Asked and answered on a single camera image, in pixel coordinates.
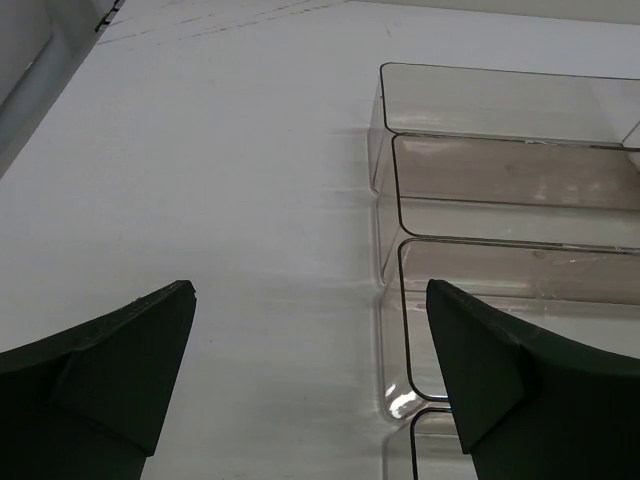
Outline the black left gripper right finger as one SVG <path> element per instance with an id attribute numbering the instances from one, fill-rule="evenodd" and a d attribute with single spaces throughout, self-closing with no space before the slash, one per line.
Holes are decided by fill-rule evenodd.
<path id="1" fill-rule="evenodd" d="M 478 478 L 638 478 L 638 359 L 537 327 L 444 280 L 428 282 L 426 309 Z"/>

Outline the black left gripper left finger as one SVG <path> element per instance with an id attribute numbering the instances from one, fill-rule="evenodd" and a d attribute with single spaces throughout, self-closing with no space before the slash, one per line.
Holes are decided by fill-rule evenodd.
<path id="1" fill-rule="evenodd" d="M 196 311 L 188 280 L 1 355 L 4 479 L 138 479 Z"/>

